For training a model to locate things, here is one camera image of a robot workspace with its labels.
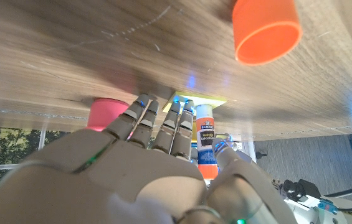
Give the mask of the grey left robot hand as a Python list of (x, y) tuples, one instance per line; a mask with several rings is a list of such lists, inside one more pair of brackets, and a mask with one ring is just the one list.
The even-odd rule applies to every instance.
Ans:
[(217, 176), (219, 180), (237, 177), (249, 183), (259, 195), (269, 193), (271, 190), (281, 193), (282, 184), (274, 181), (257, 165), (255, 156), (252, 157), (249, 153), (238, 150), (234, 142), (216, 138), (212, 144), (212, 150), (220, 168)]

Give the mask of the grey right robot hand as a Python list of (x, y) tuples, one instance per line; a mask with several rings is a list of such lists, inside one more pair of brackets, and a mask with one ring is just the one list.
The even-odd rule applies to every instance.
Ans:
[(81, 129), (0, 181), (0, 223), (295, 223), (269, 177), (223, 139), (207, 185), (191, 163), (193, 104), (173, 103), (152, 147), (158, 102), (140, 95), (104, 130)]

